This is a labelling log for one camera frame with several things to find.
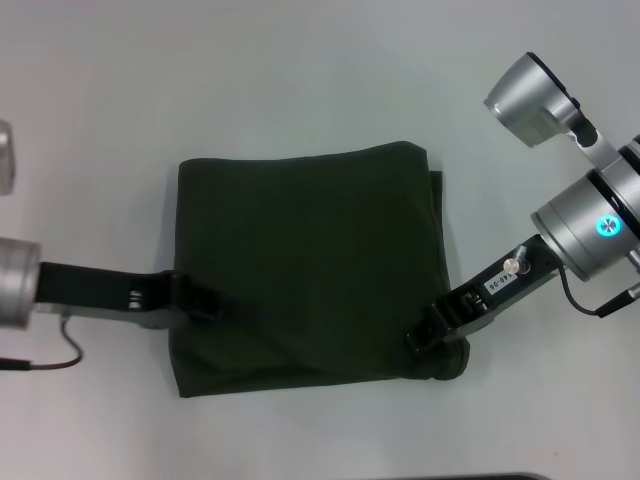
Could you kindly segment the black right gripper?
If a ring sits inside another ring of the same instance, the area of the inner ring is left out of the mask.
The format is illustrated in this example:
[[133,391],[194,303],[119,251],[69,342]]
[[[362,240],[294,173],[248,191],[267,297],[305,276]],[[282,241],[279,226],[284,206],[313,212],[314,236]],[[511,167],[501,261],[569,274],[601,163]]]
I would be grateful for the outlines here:
[[404,337],[409,353],[426,353],[465,338],[489,325],[497,315],[553,279],[563,266],[539,234],[527,239],[525,274],[508,274],[504,262],[511,252],[471,280],[426,307],[421,320]]

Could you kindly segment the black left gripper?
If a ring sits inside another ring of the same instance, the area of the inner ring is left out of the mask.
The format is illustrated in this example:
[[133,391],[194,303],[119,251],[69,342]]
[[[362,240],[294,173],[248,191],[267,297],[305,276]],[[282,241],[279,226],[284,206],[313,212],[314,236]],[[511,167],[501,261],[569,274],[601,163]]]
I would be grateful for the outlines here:
[[220,320],[223,298],[183,273],[136,274],[43,262],[35,304],[41,312],[164,330],[185,324],[184,314],[199,321]]

